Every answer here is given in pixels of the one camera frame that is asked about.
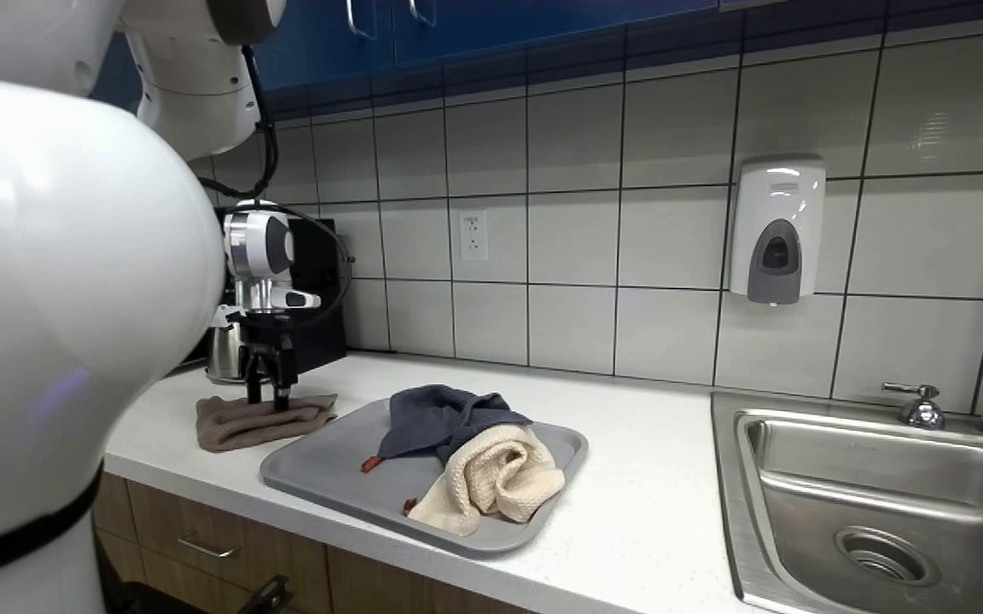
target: soap dispenser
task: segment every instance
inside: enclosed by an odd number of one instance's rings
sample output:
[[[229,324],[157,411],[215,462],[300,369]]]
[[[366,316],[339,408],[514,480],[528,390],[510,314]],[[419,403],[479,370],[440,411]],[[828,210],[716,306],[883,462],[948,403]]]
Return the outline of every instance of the soap dispenser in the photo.
[[[826,162],[817,158],[742,167],[729,293],[753,304],[811,295],[818,277]]]

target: countertop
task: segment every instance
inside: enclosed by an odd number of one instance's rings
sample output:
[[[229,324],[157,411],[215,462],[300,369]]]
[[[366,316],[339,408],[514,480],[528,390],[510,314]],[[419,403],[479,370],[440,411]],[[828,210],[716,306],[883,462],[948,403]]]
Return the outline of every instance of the countertop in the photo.
[[[295,394],[336,392],[339,411],[352,411],[428,381],[503,392],[519,411],[592,441],[584,469],[525,550],[464,558],[273,492],[260,462],[285,443],[199,450],[194,403],[242,392],[213,385],[204,370],[147,390],[117,424],[107,469],[528,611],[752,611],[729,586],[707,392],[348,356],[300,376]]]

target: stainless steel sink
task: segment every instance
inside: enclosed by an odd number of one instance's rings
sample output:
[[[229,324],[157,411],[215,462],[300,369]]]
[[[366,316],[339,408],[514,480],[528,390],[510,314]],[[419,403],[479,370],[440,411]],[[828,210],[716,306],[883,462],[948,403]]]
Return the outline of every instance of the stainless steel sink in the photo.
[[[766,611],[983,614],[983,437],[715,398],[734,584]]]

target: cloth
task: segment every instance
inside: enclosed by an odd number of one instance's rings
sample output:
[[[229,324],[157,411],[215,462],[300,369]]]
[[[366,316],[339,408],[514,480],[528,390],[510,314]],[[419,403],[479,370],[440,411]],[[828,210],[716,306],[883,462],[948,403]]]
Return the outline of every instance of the cloth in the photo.
[[[528,523],[562,492],[562,469],[525,426],[492,426],[453,450],[447,469],[410,509],[414,523],[467,534],[484,514]]]
[[[260,445],[285,437],[303,437],[336,419],[336,398],[291,398],[291,408],[278,411],[270,403],[249,406],[247,398],[200,398],[194,403],[194,437],[200,450],[222,453],[239,445]]]
[[[435,453],[447,462],[457,445],[503,424],[528,426],[503,394],[473,394],[447,385],[403,390],[390,398],[390,432],[374,460]]]

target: backsplash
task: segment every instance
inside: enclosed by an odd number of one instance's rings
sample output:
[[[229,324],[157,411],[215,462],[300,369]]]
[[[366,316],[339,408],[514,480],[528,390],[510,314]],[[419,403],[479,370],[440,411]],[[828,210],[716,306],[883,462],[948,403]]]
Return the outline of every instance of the backsplash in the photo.
[[[983,406],[983,19],[285,124],[352,348]],[[818,293],[724,293],[736,167],[818,152]],[[215,160],[249,184],[256,150]]]

